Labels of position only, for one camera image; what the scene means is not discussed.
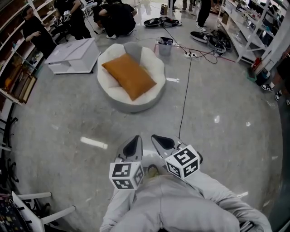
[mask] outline round cushioned chair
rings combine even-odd
[[[128,53],[141,67],[144,67],[156,85],[132,101],[119,82],[102,66],[103,63]],[[162,96],[166,78],[164,63],[149,48],[129,42],[113,44],[98,58],[97,79],[109,102],[119,111],[136,113],[151,108]]]

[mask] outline white sneaker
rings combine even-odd
[[[106,38],[107,38],[107,39],[116,39],[116,38],[118,38],[118,37],[117,37],[116,35],[113,35],[113,36],[111,36],[111,37],[107,35]]]
[[[133,30],[131,30],[127,35],[131,35],[131,33],[134,31],[134,29]]]
[[[196,27],[197,27],[198,29],[200,29],[201,31],[207,31],[204,27],[200,27],[198,24],[196,24]]]

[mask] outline orange pillow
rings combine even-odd
[[[156,85],[148,73],[128,54],[102,66],[119,82],[132,101]]]

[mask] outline white chair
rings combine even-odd
[[[27,195],[16,195],[15,192],[12,191],[13,202],[16,207],[19,209],[21,216],[25,221],[30,221],[28,225],[31,227],[34,232],[45,232],[44,225],[48,224],[54,220],[62,218],[69,213],[72,213],[77,208],[75,206],[71,206],[67,209],[49,215],[47,217],[38,218],[25,204],[22,200],[30,200],[30,199],[38,199],[38,198],[46,198],[51,197],[52,193],[37,193],[37,194],[27,194]]]
[[[89,17],[89,13],[87,11],[92,8],[91,4],[94,2],[94,0],[89,0],[89,1],[81,0],[81,2],[83,4],[83,8],[82,8],[83,13],[85,13],[86,17]]]

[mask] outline gray sleeve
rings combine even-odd
[[[133,190],[114,190],[113,197],[103,218],[100,232],[109,232],[120,221],[122,216],[129,211],[134,196],[135,191]]]
[[[217,180],[196,171],[186,178],[186,182],[199,191],[205,199],[215,202],[222,209],[232,213],[239,222],[253,222],[255,227],[250,230],[251,232],[272,232],[270,223],[264,214],[237,198],[233,192]]]

